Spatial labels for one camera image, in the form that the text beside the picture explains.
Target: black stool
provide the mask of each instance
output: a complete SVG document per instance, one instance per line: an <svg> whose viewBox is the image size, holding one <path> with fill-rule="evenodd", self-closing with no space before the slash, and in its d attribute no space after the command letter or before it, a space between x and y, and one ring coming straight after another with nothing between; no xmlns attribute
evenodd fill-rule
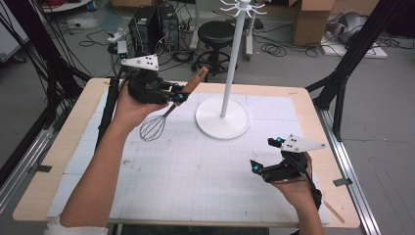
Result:
<svg viewBox="0 0 415 235"><path fill-rule="evenodd" d="M199 27L198 36L205 43L207 48L211 47L213 51L204 52L192 64L192 71L200 69L203 66L208 68L208 74L205 76L205 82L208 82L208 75L215 76L219 73L228 72L228 68L223 63L229 63L230 56L219 50L232 44L235 27L227 22L208 22ZM219 55L223 56L223 60L219 60Z"/></svg>

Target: metal frame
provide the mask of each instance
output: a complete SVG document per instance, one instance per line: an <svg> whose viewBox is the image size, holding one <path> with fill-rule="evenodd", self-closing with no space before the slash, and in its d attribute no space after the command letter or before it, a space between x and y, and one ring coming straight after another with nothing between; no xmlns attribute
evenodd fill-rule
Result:
<svg viewBox="0 0 415 235"><path fill-rule="evenodd" d="M368 202L360 187L353 166L346 152L345 145L341 138L341 124L343 106L346 94L346 84L351 73L364 58L367 51L372 47L379 34L391 21L392 17L408 0L381 0L367 22L357 34L355 39L350 43L345 56L339 62L336 69L327 77L305 87L308 92L322 88L318 97L313 99L317 114L326 131L334 155L338 161L340 170L344 179L350 179L351 184L347 185L349 194L351 195L354 205L359 214L362 225L366 234L381 234L378 224L375 220ZM335 116L332 118L329 108L333 99L336 99Z"/></svg>
<svg viewBox="0 0 415 235"><path fill-rule="evenodd" d="M337 97L333 131L335 132L338 141L342 141L341 125L347 81L354 69L356 69L360 61L366 55L367 51L372 47L373 43L375 43L379 34L384 30L385 26L388 25L389 21L400 9L402 4L407 1L408 0L381 0L373 10L363 28L350 42L349 49L336 69L329 76L305 87L308 92L324 87L320 95L313 100L314 105L322 110L328 110L330 103Z"/></svg>
<svg viewBox="0 0 415 235"><path fill-rule="evenodd" d="M323 128L329 139L330 145L333 150L333 154L336 157L343 178L350 179L352 182L351 184L347 185L347 189L351 198L353 199L354 206L356 207L362 225L366 230L366 234L381 234L381 231L378 227L378 223L376 222L375 217L372 214L372 211L370 210L369 204L366 200L366 197L364 196L359 180L357 179L357 175L354 172L354 168L348 157L345 145L343 144L343 142L337 140L336 134L332 130L332 115L329 111L322 111L316 109L316 112L320 117L321 122L323 123Z"/></svg>
<svg viewBox="0 0 415 235"><path fill-rule="evenodd" d="M59 106L57 109L57 116L61 116L64 113L62 106ZM39 126L45 126L43 119L45 117L40 117ZM25 147L27 151L25 151L24 155L20 159L20 161L16 164L13 171L8 173L7 179L2 183L0 187L0 214L3 210L8 206L10 200L13 198L19 187L22 185L23 181L30 174L30 171L35 170L34 166L40 165L39 158L45 154L47 151L47 147L54 141L55 137L55 125L58 121L54 121L49 128L41 129L35 136L34 130L30 137L25 137L25 139L32 139L31 145Z"/></svg>
<svg viewBox="0 0 415 235"><path fill-rule="evenodd" d="M46 31L43 22L40 20L38 13L34 9L36 6L35 1L21 2L4 0L4 3L22 27L31 43L33 43L38 55L42 59L42 62L44 62L43 65L38 59L33 58L31 53L27 53L33 65L36 67L37 72L47 76L48 87L46 95L48 103L46 110L41 114L32 129L24 137L13 155L1 167L0 187L2 188L4 182L8 180L10 174L22 161L24 152L27 151L27 147L29 147L32 143L31 138L39 133L40 128L48 128L54 121L54 118L56 117L55 112L58 108L58 104L62 100L62 97L65 97L66 99L77 99L82 92L82 88L77 84L74 76L77 76L84 81L91 78L91 76L73 67L63 59L58 48L52 41L52 38ZM1 19L0 24L2 24L10 32L10 34L21 45L23 50L28 49L28 46L21 41L20 36L14 32L11 26L7 25L6 22ZM62 88L65 94L58 94L58 87Z"/></svg>

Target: whisk handle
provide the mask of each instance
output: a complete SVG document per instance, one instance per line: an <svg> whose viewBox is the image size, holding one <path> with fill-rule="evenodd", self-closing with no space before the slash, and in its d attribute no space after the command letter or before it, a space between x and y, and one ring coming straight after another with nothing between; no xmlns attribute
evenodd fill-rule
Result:
<svg viewBox="0 0 415 235"><path fill-rule="evenodd" d="M195 75L193 75L192 79L187 82L181 91L189 94L192 93L207 74L208 69L206 67L202 67L200 70L198 70L198 72L195 73ZM175 106L180 106L181 104L182 103L180 102L174 102Z"/></svg>

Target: electronic equipment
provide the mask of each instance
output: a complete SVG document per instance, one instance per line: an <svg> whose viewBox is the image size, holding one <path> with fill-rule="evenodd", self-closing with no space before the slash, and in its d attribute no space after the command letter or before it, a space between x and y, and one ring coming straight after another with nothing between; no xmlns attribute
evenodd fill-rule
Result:
<svg viewBox="0 0 415 235"><path fill-rule="evenodd" d="M344 45L348 45L365 23L366 18L357 13L340 13L328 21L325 31L330 32L333 36L337 36Z"/></svg>
<svg viewBox="0 0 415 235"><path fill-rule="evenodd" d="M156 45L161 40L158 8L140 6L128 24L136 57L156 53Z"/></svg>
<svg viewBox="0 0 415 235"><path fill-rule="evenodd" d="M127 59L128 52L127 52L127 42L122 40L116 43L116 53L118 54L120 59Z"/></svg>
<svg viewBox="0 0 415 235"><path fill-rule="evenodd" d="M179 20L174 12L173 5L160 5L159 14L164 47L177 51L179 49Z"/></svg>

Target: table surface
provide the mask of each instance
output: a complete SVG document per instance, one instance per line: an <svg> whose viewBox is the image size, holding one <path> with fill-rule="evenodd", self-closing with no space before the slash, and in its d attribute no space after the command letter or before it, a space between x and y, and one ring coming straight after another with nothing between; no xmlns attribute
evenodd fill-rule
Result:
<svg viewBox="0 0 415 235"><path fill-rule="evenodd" d="M47 221L46 216L57 193L63 172L72 157L80 137L108 89L109 80L93 78L85 87L75 107L57 136L43 164L52 166L50 172L37 172L27 187L14 212L20 221ZM201 83L195 92L223 93L225 85ZM232 93L259 96L289 97L297 112L303 137L330 146L324 129L314 110L308 92L298 87L232 85ZM330 222L326 227L358 227L360 220L345 186L337 187L333 181L342 178L330 148L312 151L313 170L318 175L319 187L324 195Z"/></svg>

